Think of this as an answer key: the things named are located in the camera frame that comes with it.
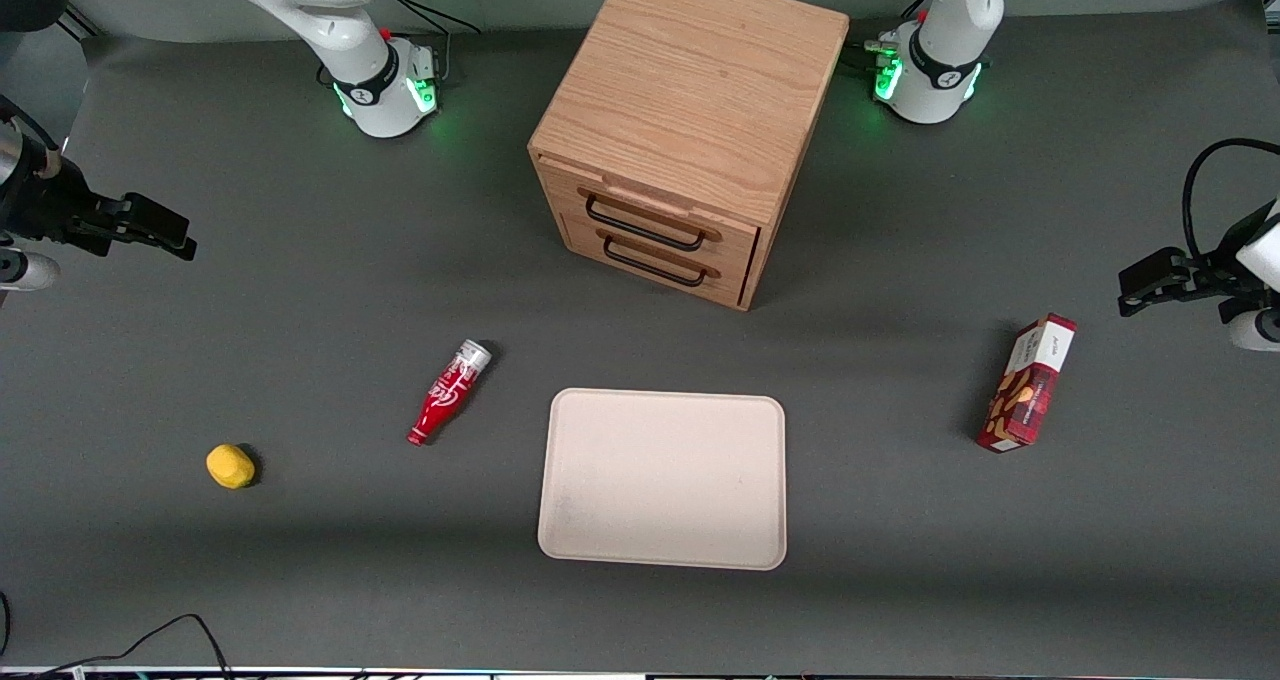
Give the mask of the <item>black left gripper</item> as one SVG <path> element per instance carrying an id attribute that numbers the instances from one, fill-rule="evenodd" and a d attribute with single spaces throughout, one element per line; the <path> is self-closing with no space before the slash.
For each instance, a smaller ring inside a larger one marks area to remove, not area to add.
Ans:
<path id="1" fill-rule="evenodd" d="M 1219 246 L 1201 251 L 1190 219 L 1187 220 L 1187 246 L 1201 277 L 1220 293 L 1251 307 L 1276 307 L 1279 289 L 1279 211 L 1270 200 L 1240 222 L 1230 225 Z M 1189 256 L 1176 247 L 1165 247 L 1143 257 L 1119 274 L 1117 311 L 1133 318 L 1144 309 L 1199 298 L 1192 280 Z"/>

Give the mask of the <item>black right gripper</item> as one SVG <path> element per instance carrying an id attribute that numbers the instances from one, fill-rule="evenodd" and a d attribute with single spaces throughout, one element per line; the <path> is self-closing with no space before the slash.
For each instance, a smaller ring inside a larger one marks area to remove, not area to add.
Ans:
<path id="1" fill-rule="evenodd" d="M 123 193 L 120 225 L 100 209 L 110 198 L 95 193 L 76 165 L 50 178 L 17 173 L 3 183 L 3 231 L 28 241 L 69 245 L 108 257 L 114 245 L 143 245 L 192 261 L 198 242 L 189 220 L 145 193 Z"/>

